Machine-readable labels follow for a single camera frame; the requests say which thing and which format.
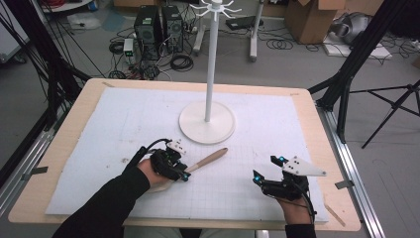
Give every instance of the tape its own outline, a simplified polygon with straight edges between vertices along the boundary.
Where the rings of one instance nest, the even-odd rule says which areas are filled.
[[[29,180],[32,175],[44,174],[48,170],[49,170],[48,167],[33,168],[33,169],[31,169],[31,172],[29,174],[23,174],[22,177],[21,177],[21,180]]]
[[[343,180],[343,181],[335,183],[335,186],[337,189],[342,189],[345,187],[352,187],[354,185],[355,183],[352,180]]]

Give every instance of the desk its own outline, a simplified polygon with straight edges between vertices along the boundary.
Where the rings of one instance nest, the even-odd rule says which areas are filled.
[[[129,87],[179,91],[205,91],[204,83],[132,81],[115,79],[90,79],[65,118],[46,151],[39,167],[49,167],[45,174],[33,175],[9,214],[11,222],[61,223],[66,216],[45,215],[62,168],[69,158],[84,126],[90,118],[102,91],[106,87]],[[329,222],[316,226],[317,230],[357,231],[361,228],[358,215],[346,189],[336,189],[334,183],[343,180],[335,156],[321,124],[313,100],[306,89],[261,87],[243,85],[214,85],[215,92],[251,93],[291,96],[301,122],[308,151],[313,163],[328,172],[318,178],[323,191],[325,205],[329,211]],[[218,221],[189,219],[145,219],[129,218],[125,225],[237,228],[237,229],[284,229],[281,222]]]

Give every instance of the human hand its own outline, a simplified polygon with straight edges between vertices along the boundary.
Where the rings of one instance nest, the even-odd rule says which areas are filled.
[[[312,223],[307,204],[303,197],[293,201],[289,201],[283,198],[277,198],[276,200],[283,209],[284,218],[288,225]]]
[[[145,174],[151,186],[168,181],[168,178],[155,173],[150,159],[141,160],[137,164],[137,168]]]

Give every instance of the white stand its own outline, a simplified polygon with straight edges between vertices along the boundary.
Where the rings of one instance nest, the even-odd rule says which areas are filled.
[[[253,34],[251,35],[251,46],[250,46],[250,59],[251,61],[257,61],[257,33],[259,31],[260,19],[263,14],[263,0],[260,0],[259,9],[257,11],[256,20],[254,24]]]
[[[222,0],[212,0],[211,4],[206,7],[194,7],[195,9],[204,9],[202,14],[197,16],[202,17],[208,12],[211,12],[210,24],[210,49],[209,62],[207,70],[207,94],[205,107],[202,102],[192,103],[185,107],[179,116],[179,126],[182,132],[189,139],[203,144],[216,144],[228,139],[235,131],[235,116],[232,111],[221,103],[212,101],[214,71],[216,65],[216,51],[217,51],[217,36],[219,31],[219,13],[225,14],[228,18],[232,18],[225,13],[225,10],[233,11],[225,8],[233,3],[222,5]]]
[[[195,43],[194,43],[194,48],[192,49],[194,51],[194,54],[198,57],[198,54],[200,53],[201,50],[201,44],[203,43],[203,38],[204,38],[204,32],[206,30],[206,25],[204,25],[203,23],[203,18],[200,17],[198,18],[198,32],[197,32],[197,37],[195,38]]]

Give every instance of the aluminum rail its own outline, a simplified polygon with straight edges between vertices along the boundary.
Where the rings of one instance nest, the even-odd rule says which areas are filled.
[[[379,220],[374,212],[373,206],[371,205],[368,193],[365,189],[364,183],[361,176],[359,175],[358,168],[353,160],[347,144],[343,144],[339,135],[337,134],[337,119],[334,112],[324,111],[322,108],[318,108],[318,114],[320,118],[325,121],[328,126],[328,132],[335,144],[338,153],[338,162],[340,163],[343,172],[345,173],[345,179],[351,180],[354,186],[350,187],[349,190],[358,203],[359,212],[363,217],[364,224],[367,228],[370,237],[372,238],[384,238],[382,227]]]

